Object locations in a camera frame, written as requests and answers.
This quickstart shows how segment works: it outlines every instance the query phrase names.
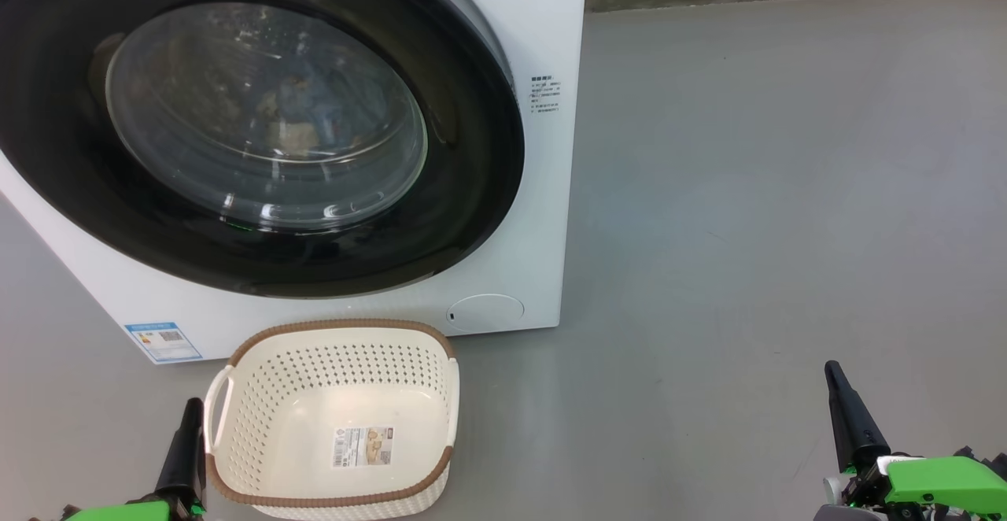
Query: white plastic basket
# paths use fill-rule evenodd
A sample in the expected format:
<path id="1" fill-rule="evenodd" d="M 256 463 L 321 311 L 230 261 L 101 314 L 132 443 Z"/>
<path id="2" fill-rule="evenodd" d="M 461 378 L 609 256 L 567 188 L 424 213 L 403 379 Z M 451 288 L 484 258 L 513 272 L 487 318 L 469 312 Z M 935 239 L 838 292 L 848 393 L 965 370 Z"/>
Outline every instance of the white plastic basket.
<path id="1" fill-rule="evenodd" d="M 288 324 L 238 349 L 205 409 L 206 472 L 227 499 L 284 519 L 411 515 L 447 483 L 458 364 L 419 322 Z"/>

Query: white washing machine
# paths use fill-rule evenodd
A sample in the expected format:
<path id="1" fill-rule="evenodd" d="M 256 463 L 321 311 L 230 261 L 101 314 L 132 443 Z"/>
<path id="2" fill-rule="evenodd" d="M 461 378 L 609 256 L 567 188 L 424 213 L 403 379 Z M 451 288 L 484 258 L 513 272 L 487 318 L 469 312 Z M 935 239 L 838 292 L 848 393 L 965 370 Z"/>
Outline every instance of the white washing machine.
<path id="1" fill-rule="evenodd" d="M 156 363 L 554 327 L 583 1 L 0 0 L 0 190 Z"/>

